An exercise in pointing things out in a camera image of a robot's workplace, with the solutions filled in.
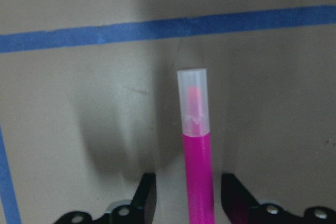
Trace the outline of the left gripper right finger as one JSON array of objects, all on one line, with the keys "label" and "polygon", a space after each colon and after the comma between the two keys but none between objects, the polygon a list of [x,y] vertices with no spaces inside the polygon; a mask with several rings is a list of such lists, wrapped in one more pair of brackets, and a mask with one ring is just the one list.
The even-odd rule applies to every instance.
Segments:
[{"label": "left gripper right finger", "polygon": [[232,173],[222,174],[221,204],[230,223],[335,223],[335,210],[330,208],[310,207],[297,216],[279,205],[261,204]]}]

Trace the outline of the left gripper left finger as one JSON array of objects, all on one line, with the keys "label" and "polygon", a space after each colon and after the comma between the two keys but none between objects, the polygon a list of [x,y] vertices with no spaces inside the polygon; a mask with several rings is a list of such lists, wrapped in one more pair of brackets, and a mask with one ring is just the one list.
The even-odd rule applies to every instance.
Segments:
[{"label": "left gripper left finger", "polygon": [[111,203],[105,213],[93,219],[84,211],[71,211],[55,223],[152,223],[156,209],[156,175],[144,173],[131,200]]}]

